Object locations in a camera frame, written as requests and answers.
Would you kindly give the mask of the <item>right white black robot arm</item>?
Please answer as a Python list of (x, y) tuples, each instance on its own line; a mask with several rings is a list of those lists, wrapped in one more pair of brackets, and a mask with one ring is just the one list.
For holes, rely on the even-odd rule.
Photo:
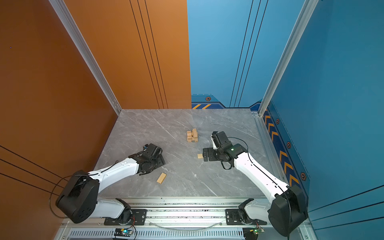
[(266, 170), (252, 157), (247, 144), (232, 144), (225, 132), (213, 132), (211, 139), (213, 146), (203, 149), (203, 160), (230, 164), (230, 169), (242, 172), (268, 200), (267, 203), (258, 203), (250, 198), (236, 210), (227, 210), (227, 224), (271, 224), (280, 235), (288, 238), (308, 218), (304, 191), (297, 185), (289, 186)]

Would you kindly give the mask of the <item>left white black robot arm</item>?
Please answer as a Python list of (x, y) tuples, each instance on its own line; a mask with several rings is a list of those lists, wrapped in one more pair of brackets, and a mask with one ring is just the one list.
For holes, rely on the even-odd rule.
[(77, 171), (69, 176), (55, 205), (75, 224), (89, 218), (104, 218), (118, 225), (127, 225), (133, 218), (131, 206), (122, 199), (103, 199), (99, 194), (127, 177), (147, 175), (165, 165), (162, 153), (160, 147), (147, 144), (142, 151), (109, 167), (87, 173)]

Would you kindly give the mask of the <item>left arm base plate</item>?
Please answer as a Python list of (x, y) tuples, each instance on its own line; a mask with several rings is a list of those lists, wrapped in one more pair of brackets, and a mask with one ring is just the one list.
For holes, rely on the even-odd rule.
[(123, 211), (122, 215), (117, 219), (106, 218), (104, 221), (105, 226), (143, 226), (147, 217), (146, 209), (131, 209)]

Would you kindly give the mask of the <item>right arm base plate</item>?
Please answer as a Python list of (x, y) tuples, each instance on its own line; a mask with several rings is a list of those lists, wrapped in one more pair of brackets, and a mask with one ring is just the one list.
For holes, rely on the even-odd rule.
[(246, 212), (244, 210), (240, 209), (226, 209), (226, 223), (229, 226), (234, 225), (252, 225), (252, 226), (258, 226), (258, 225), (267, 225), (267, 222), (262, 220), (252, 220), (248, 217)]

